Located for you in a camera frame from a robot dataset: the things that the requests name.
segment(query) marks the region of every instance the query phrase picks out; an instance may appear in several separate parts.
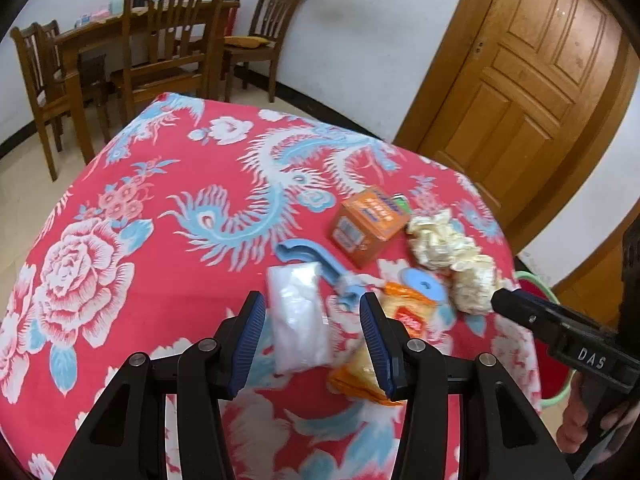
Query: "green object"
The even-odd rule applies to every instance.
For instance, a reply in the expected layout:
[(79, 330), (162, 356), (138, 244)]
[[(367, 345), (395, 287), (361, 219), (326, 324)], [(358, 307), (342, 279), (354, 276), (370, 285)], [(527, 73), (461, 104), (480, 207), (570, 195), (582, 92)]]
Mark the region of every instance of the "green object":
[[(555, 304), (560, 304), (560, 302), (558, 301), (558, 298), (556, 298), (556, 295), (553, 293), (553, 291), (550, 288), (548, 288), (548, 286), (546, 286), (544, 283), (542, 283), (542, 280), (540, 280), (540, 278), (537, 277), (535, 274), (531, 274), (530, 272), (527, 272), (525, 270), (518, 270), (515, 273), (515, 277), (518, 281), (522, 280), (524, 282), (533, 283), (537, 288), (540, 289), (540, 291), (542, 291), (542, 293), (545, 295), (547, 300)], [(557, 404), (558, 402), (563, 400), (567, 395), (569, 395), (569, 392), (571, 391), (571, 379), (573, 378), (574, 374), (575, 374), (575, 370), (571, 370), (569, 372), (569, 375), (566, 378), (564, 386), (558, 392), (557, 395), (555, 395), (554, 397), (551, 397), (550, 399), (542, 399), (540, 401), (540, 405), (542, 406), (542, 408), (548, 408), (549, 406), (553, 406), (554, 404)]]
[(411, 214), (411, 206), (409, 205), (409, 199), (407, 197), (405, 197), (403, 194), (396, 193), (395, 195), (393, 195), (391, 197), (391, 200), (393, 200), (394, 203), (400, 209), (402, 209), (405, 213), (407, 213), (409, 215)]

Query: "orange box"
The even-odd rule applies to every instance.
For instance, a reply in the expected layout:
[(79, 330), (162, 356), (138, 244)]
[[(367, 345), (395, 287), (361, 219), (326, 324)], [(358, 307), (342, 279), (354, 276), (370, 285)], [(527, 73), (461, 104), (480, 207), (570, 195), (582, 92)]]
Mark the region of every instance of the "orange box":
[(364, 267), (409, 218), (379, 187), (367, 187), (340, 204), (329, 238), (354, 264)]

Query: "barcode label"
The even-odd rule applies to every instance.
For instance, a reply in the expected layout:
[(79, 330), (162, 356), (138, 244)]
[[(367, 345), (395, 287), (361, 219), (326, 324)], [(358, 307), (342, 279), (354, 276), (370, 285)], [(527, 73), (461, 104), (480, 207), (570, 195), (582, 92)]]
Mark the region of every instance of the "barcode label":
[(334, 240), (338, 242), (348, 253), (353, 253), (353, 250), (356, 248), (356, 244), (349, 240), (338, 228), (334, 229)]
[(364, 240), (364, 234), (346, 216), (338, 220), (338, 229), (355, 245), (359, 245)]

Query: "table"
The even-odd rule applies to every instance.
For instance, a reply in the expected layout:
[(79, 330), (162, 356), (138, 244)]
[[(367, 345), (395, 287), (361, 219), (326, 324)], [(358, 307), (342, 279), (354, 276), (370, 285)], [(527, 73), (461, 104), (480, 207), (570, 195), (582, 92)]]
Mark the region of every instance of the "table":
[[(224, 0), (220, 18), (216, 25), (214, 42), (214, 63), (211, 64), (209, 98), (218, 98), (218, 79), (222, 69), (222, 54), (225, 47), (225, 27), (229, 11), (240, 6), (239, 0)], [(198, 15), (207, 16), (212, 10), (212, 5), (203, 2), (198, 8)], [(135, 34), (146, 29), (146, 10), (137, 12), (131, 20), (131, 32)], [(74, 122), (78, 146), (82, 152), (84, 163), (88, 164), (95, 156), (94, 147), (91, 144), (89, 129), (84, 114), (80, 75), (78, 72), (78, 54), (96, 46), (114, 41), (122, 36), (122, 16), (112, 16), (106, 20), (88, 23), (82, 27), (64, 32), (56, 37), (60, 60), (65, 73), (65, 89), (69, 96), (71, 118)]]
[[(355, 270), (326, 237), (340, 200), (377, 184), (458, 227), (513, 286), (511, 253), (477, 190), (429, 159), (314, 120), (162, 94), (84, 169), (27, 256), (0, 336), (0, 424), (22, 464), (48, 478), (77, 427), (131, 353), (183, 351), (266, 293), (273, 245), (309, 238)], [(404, 235), (357, 270), (397, 280), (411, 262)], [(324, 282), (336, 362), (360, 343), (356, 313)], [(491, 351), (534, 405), (540, 383), (530, 333), (495, 314), (441, 302), (425, 338), (473, 358)], [(328, 368), (274, 374), (270, 316), (248, 384), (222, 406), (238, 478), (388, 478), (404, 407), (350, 399)], [(450, 399), (447, 478), (459, 457)], [(167, 403), (169, 478), (180, 478), (175, 399)]]

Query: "screw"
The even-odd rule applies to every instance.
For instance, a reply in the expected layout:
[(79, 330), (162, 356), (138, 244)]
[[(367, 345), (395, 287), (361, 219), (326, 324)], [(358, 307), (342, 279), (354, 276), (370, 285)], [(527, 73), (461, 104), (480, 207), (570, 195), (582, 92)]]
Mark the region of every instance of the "screw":
[(493, 354), (480, 354), (480, 362), (484, 366), (493, 366), (496, 363), (496, 358)]
[(198, 349), (203, 352), (211, 352), (216, 346), (218, 346), (218, 343), (211, 338), (203, 339), (198, 343)]
[(406, 347), (414, 352), (422, 352), (427, 348), (427, 343), (422, 339), (409, 339), (409, 341), (406, 342)]
[(146, 361), (146, 356), (141, 353), (133, 354), (129, 358), (129, 364), (131, 366), (140, 366), (145, 361)]

